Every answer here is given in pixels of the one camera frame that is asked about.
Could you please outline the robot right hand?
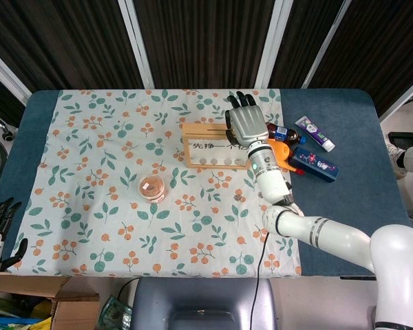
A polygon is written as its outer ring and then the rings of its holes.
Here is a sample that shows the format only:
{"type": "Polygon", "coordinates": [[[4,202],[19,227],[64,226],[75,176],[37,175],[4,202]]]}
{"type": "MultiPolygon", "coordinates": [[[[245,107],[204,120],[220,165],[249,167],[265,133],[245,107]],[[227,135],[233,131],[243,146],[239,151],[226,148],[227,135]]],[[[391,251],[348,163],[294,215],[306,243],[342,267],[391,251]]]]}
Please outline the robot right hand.
{"type": "Polygon", "coordinates": [[[252,95],[237,91],[236,96],[230,95],[227,100],[232,105],[224,113],[228,141],[243,148],[249,148],[256,142],[267,143],[268,129],[264,115],[252,95]]]}

